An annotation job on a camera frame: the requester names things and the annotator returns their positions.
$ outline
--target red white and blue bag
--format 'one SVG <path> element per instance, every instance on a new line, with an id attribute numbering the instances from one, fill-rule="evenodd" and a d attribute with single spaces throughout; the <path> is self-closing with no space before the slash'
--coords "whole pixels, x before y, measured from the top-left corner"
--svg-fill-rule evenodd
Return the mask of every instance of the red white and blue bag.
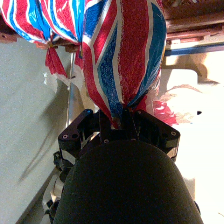
<path id="1" fill-rule="evenodd" d="M 58 38 L 42 13 L 42 6 L 36 0 L 4 0 L 1 11 L 5 22 L 20 36 L 31 43 L 48 44 L 46 66 L 52 74 L 67 77 L 64 67 L 52 42 Z"/>
<path id="2" fill-rule="evenodd" d="M 90 97 L 111 120 L 158 86 L 165 39 L 161 1 L 86 1 L 83 72 Z"/>

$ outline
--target white wall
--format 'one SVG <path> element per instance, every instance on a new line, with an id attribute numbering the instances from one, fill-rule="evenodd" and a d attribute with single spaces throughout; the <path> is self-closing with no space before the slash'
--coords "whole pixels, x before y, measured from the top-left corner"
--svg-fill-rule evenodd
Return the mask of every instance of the white wall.
<path id="1" fill-rule="evenodd" d="M 68 91 L 43 84 L 46 51 L 18 40 L 0 44 L 0 223 L 16 223 L 53 169 Z M 70 55 L 59 49 L 69 69 Z"/>

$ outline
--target black object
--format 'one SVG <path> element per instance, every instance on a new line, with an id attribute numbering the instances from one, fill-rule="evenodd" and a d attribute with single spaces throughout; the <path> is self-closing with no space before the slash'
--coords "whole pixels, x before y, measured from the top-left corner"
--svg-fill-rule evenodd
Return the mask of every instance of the black object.
<path id="1" fill-rule="evenodd" d="M 180 133 L 152 115 L 139 110 L 131 113 L 124 110 L 119 130 L 111 129 L 109 119 L 102 111 L 93 114 L 84 110 L 58 137 L 59 148 L 80 158 L 88 150 L 105 142 L 117 140 L 141 140 L 158 147 L 175 160 L 179 145 Z M 100 134 L 90 142 L 92 135 Z"/>
<path id="2" fill-rule="evenodd" d="M 202 223 L 172 161 L 179 139 L 144 111 L 124 110 L 119 130 L 102 111 L 83 111 L 58 138 L 55 164 L 70 172 L 54 223 Z M 72 168 L 63 151 L 77 159 Z"/>
<path id="3" fill-rule="evenodd" d="M 88 151 L 71 169 L 54 224 L 202 223 L 173 161 L 136 140 Z"/>

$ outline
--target striped plastic bag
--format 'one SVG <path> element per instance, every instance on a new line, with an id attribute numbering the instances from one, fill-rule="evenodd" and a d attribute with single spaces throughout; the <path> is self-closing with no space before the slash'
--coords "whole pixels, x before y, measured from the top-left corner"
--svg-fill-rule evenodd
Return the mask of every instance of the striped plastic bag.
<path id="1" fill-rule="evenodd" d="M 85 0 L 40 0 L 52 30 L 74 44 L 81 44 Z"/>
<path id="2" fill-rule="evenodd" d="M 46 21 L 42 6 L 36 0 L 4 0 L 1 11 L 5 22 L 20 36 L 31 43 L 48 44 L 46 66 L 52 74 L 67 77 L 52 41 L 58 38 Z"/>
<path id="3" fill-rule="evenodd" d="M 83 72 L 90 97 L 111 120 L 158 86 L 165 38 L 161 1 L 86 1 Z"/>

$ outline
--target blue stripe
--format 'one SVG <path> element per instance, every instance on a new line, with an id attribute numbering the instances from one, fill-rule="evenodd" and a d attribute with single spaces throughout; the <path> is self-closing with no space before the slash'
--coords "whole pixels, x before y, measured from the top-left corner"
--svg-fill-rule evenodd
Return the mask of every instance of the blue stripe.
<path id="1" fill-rule="evenodd" d="M 29 35 L 27 33 L 25 33 L 23 30 L 20 30 L 13 19 L 13 15 L 14 15 L 14 1 L 12 2 L 12 6 L 11 6 L 11 10 L 9 13 L 9 22 L 12 25 L 13 29 L 24 39 L 26 39 L 27 41 L 32 41 L 32 39 L 29 37 Z"/>
<path id="2" fill-rule="evenodd" d="M 53 4 L 53 2 L 54 2 L 54 0 L 50 1 L 50 13 L 51 13 L 51 19 L 52 19 L 52 22 L 53 22 L 54 26 L 56 26 L 66 36 L 69 36 L 73 40 L 77 41 L 77 38 L 73 35 L 73 33 L 71 31 L 60 27 L 60 25 L 58 24 L 58 22 L 55 18 L 55 15 L 54 15 L 54 4 Z"/>
<path id="3" fill-rule="evenodd" d="M 51 27 L 49 26 L 48 22 L 45 20 L 42 6 L 38 0 L 36 0 L 36 16 L 37 16 L 37 22 L 40 26 L 40 30 L 43 31 L 45 40 L 50 40 L 51 36 Z"/>
<path id="4" fill-rule="evenodd" d="M 85 34 L 88 37 L 93 36 L 93 32 L 97 26 L 99 18 L 102 14 L 103 8 L 108 0 L 102 0 L 99 3 L 88 8 L 85 14 Z"/>
<path id="5" fill-rule="evenodd" d="M 72 8 L 74 11 L 77 39 L 79 42 L 82 42 L 85 0 L 73 0 Z"/>
<path id="6" fill-rule="evenodd" d="M 149 49 L 149 61 L 147 65 L 147 70 L 145 77 L 139 87 L 137 95 L 129 103 L 128 106 L 132 106 L 148 90 L 150 85 L 156 79 L 160 69 L 162 53 L 165 47 L 166 22 L 159 8 L 153 3 L 152 3 L 152 9 L 153 9 L 153 37 Z"/>
<path id="7" fill-rule="evenodd" d="M 102 57 L 102 60 L 97 69 L 99 74 L 99 81 L 101 88 L 108 98 L 110 112 L 112 117 L 121 118 L 122 116 L 122 104 L 119 102 L 114 74 L 113 74 L 113 56 L 116 48 L 116 39 L 117 39 L 117 26 L 113 32 L 113 35 L 110 39 L 109 44 L 105 50 L 105 53 Z"/>
<path id="8" fill-rule="evenodd" d="M 32 26 L 38 30 L 41 30 L 39 23 L 37 21 L 37 14 L 36 14 L 36 2 L 35 0 L 29 0 L 29 20 Z"/>

